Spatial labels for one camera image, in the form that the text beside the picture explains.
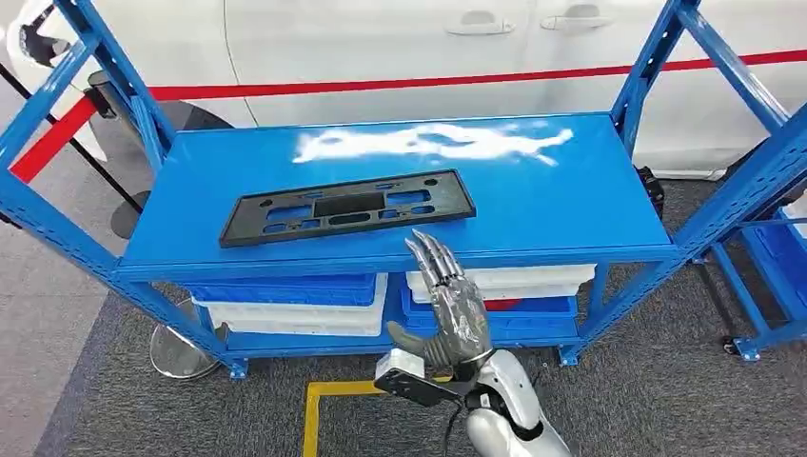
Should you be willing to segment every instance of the car body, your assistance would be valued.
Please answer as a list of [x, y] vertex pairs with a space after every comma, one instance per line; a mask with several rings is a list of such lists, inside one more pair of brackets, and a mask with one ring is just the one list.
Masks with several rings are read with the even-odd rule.
[[[664, 0], [94, 3], [149, 86], [186, 87], [629, 66]], [[23, 40], [12, 37], [49, 4], [29, 0], [9, 26], [13, 68], [30, 88], [50, 68], [27, 56]], [[704, 0], [700, 10], [740, 55], [807, 50], [803, 0]], [[39, 33], [75, 40], [58, 11]], [[684, 33], [670, 60], [704, 57]], [[86, 65], [54, 114], [78, 100], [95, 70], [94, 62]], [[753, 70], [786, 109], [807, 100], [807, 62], [774, 60]], [[582, 75], [187, 102], [234, 127], [521, 115], [610, 109], [624, 78]], [[717, 70], [665, 71], [648, 95], [634, 158], [660, 176], [716, 178], [765, 136]], [[77, 139], [103, 154], [89, 129]]]

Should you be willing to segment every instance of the yellow floor line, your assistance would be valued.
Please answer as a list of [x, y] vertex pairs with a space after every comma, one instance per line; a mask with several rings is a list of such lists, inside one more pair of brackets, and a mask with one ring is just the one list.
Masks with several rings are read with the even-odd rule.
[[[449, 377], [435, 378], [445, 382]], [[331, 381], [308, 383], [305, 395], [305, 425], [303, 429], [303, 457], [317, 457], [320, 434], [320, 397], [339, 395], [375, 395], [385, 393], [373, 386], [372, 381]]]

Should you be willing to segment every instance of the shelf foot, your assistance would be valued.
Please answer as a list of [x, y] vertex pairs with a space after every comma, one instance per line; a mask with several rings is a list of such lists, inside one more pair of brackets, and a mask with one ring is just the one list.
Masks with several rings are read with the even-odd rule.
[[752, 340], [747, 338], [734, 338], [732, 343], [734, 343], [737, 355], [742, 357], [743, 361], [757, 362], [760, 359], [757, 345], [754, 344]]
[[572, 347], [561, 346], [558, 350], [561, 367], [576, 367], [578, 364], [578, 354], [571, 352]]
[[229, 378], [230, 379], [245, 379], [246, 378], [246, 370], [248, 365], [246, 364], [247, 359], [237, 359], [238, 366], [230, 368], [229, 371]]

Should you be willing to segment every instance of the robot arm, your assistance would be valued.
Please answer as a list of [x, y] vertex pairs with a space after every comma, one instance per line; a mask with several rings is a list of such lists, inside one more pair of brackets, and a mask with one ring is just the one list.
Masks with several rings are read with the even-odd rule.
[[465, 397], [468, 438], [482, 457], [569, 457], [519, 360], [497, 350]]
[[[400, 349], [376, 368], [376, 387], [424, 406], [462, 401], [470, 410], [468, 436], [482, 457], [567, 457], [519, 360], [492, 348], [484, 301], [454, 254], [434, 237], [413, 230], [406, 244], [429, 287], [438, 331], [424, 340], [387, 323]], [[423, 378], [424, 362], [454, 368], [448, 383]]]

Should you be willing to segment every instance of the red object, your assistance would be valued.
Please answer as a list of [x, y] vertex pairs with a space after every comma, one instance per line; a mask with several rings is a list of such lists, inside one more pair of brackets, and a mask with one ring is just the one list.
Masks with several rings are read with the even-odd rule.
[[56, 156], [75, 132], [85, 125], [96, 111], [85, 96], [47, 131], [42, 138], [11, 166], [11, 173], [28, 184]]
[[[783, 50], [740, 56], [746, 65], [781, 64], [807, 61], [807, 50]], [[709, 59], [685, 60], [664, 64], [665, 71], [703, 70], [714, 66]], [[592, 69], [546, 70], [529, 73], [484, 74], [478, 76], [451, 76], [442, 78], [388, 79], [381, 81], [338, 81], [322, 83], [259, 84], [243, 86], [174, 86], [153, 87], [151, 94], [157, 100], [192, 100], [197, 98], [256, 97], [262, 95], [289, 95], [301, 93], [344, 92], [353, 90], [431, 88], [464, 84], [506, 83], [513, 81], [539, 81], [544, 79], [583, 78], [627, 74], [630, 65], [596, 67]]]
[[[740, 56], [746, 65], [807, 62], [807, 50], [783, 50]], [[664, 64], [665, 71], [703, 70], [714, 65], [709, 59], [685, 60]], [[383, 81], [339, 81], [323, 83], [260, 84], [244, 86], [176, 86], [150, 88], [157, 100], [193, 100], [201, 98], [253, 97], [262, 95], [288, 95], [302, 93], [342, 92], [353, 90], [429, 88], [463, 84], [505, 83], [513, 81], [539, 81], [546, 79], [583, 78], [627, 74], [631, 66], [597, 67], [592, 69], [548, 70], [529, 73], [485, 74], [479, 76], [453, 76], [444, 78], [390, 79]], [[29, 183], [56, 155], [75, 132], [86, 123], [95, 107], [87, 97], [82, 98], [62, 119], [26, 152], [11, 172]]]
[[488, 311], [507, 311], [522, 301], [521, 298], [505, 298], [503, 300], [485, 300], [484, 308]]

